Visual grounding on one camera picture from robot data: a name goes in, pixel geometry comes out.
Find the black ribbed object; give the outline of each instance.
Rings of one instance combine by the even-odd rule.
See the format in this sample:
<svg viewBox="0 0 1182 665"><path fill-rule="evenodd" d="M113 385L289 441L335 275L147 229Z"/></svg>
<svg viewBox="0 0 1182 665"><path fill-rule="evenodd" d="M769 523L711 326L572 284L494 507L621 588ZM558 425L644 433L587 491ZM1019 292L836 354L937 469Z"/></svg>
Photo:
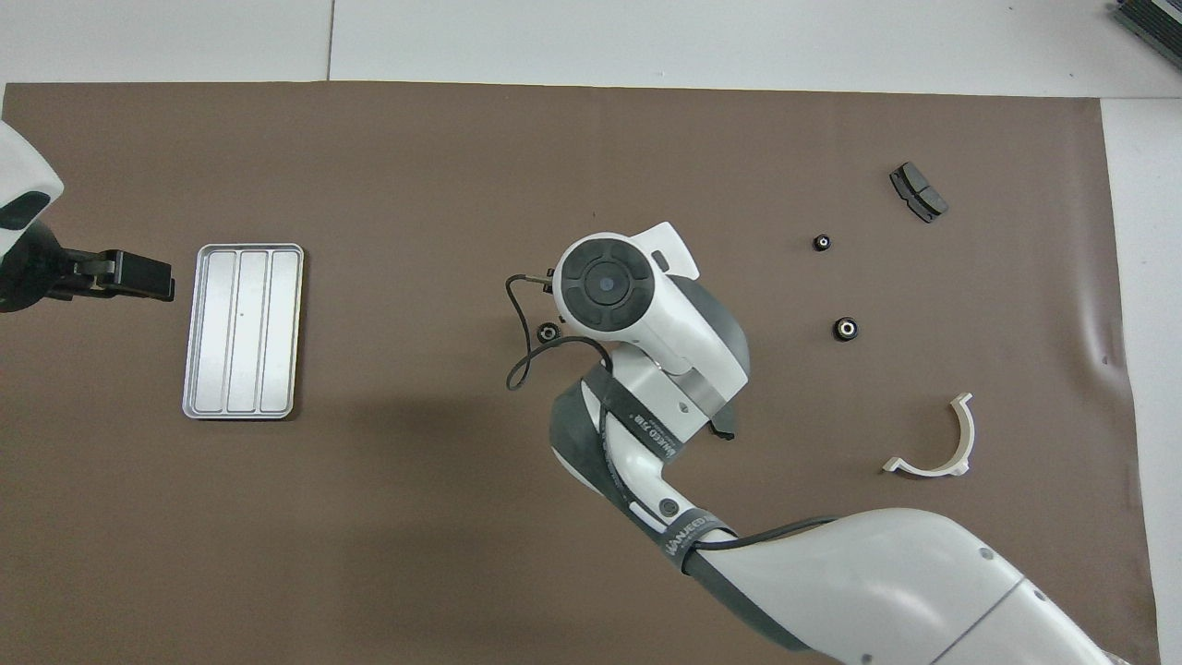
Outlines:
<svg viewBox="0 0 1182 665"><path fill-rule="evenodd" d="M1112 18L1182 69L1182 0L1124 0Z"/></svg>

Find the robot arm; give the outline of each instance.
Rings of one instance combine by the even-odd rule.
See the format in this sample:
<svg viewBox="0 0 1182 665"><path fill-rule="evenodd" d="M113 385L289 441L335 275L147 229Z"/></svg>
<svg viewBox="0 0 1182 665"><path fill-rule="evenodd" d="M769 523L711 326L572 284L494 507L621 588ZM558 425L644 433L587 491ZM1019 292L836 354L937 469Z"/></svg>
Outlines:
<svg viewBox="0 0 1182 665"><path fill-rule="evenodd" d="M696 276L668 222L631 237L596 233L563 253L558 311L577 334L621 343L611 372L596 366L554 402L551 445L570 474L787 648L858 665L1112 663L1020 572L946 517L886 509L791 537L736 539L665 483L664 465L751 372L742 328Z"/></svg>
<svg viewBox="0 0 1182 665"><path fill-rule="evenodd" d="M43 296L110 298L117 294L171 301L171 266L108 249L65 249L38 217L63 190L50 164L15 130L0 122L0 312Z"/></svg>

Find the gray strap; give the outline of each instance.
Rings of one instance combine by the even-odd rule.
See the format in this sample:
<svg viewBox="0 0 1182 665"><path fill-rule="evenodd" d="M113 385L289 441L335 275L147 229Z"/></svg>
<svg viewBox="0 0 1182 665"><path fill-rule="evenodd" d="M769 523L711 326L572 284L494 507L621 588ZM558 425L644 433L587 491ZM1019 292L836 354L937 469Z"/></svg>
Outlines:
<svg viewBox="0 0 1182 665"><path fill-rule="evenodd" d="M689 556L694 543L702 540L707 532L714 529L730 532L725 522L709 511L691 508L674 520L664 534L657 536L657 545L661 547L661 554L664 554L684 574L686 558Z"/></svg>
<svg viewBox="0 0 1182 665"><path fill-rule="evenodd" d="M609 374L602 365L596 365L591 372L587 372L583 382L599 399L599 403L608 409L608 412L615 416L616 420L619 420L632 437L636 437L637 442L652 451L652 455L657 456L658 459L669 463L681 455L686 444L675 437L641 400L636 399L631 391Z"/></svg>

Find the silver rectangular tray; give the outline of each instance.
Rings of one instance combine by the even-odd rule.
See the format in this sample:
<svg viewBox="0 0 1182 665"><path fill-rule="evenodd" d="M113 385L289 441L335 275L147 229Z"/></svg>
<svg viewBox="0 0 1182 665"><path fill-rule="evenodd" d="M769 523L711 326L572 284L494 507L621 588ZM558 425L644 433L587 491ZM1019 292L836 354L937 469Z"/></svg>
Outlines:
<svg viewBox="0 0 1182 665"><path fill-rule="evenodd" d="M206 245L197 252L181 409L197 419L278 419L296 392L304 249Z"/></svg>

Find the black wheel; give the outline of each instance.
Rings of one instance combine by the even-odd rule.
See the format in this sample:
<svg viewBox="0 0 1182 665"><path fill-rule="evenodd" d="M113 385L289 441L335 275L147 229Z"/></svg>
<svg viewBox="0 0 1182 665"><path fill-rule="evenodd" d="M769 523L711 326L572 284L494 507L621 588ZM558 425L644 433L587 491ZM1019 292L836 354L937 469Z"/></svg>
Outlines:
<svg viewBox="0 0 1182 665"><path fill-rule="evenodd" d="M858 337L858 321L843 315L833 321L833 337L838 343L849 343Z"/></svg>
<svg viewBox="0 0 1182 665"><path fill-rule="evenodd" d="M538 341L545 345L563 337L563 328L557 322L546 321L538 326Z"/></svg>

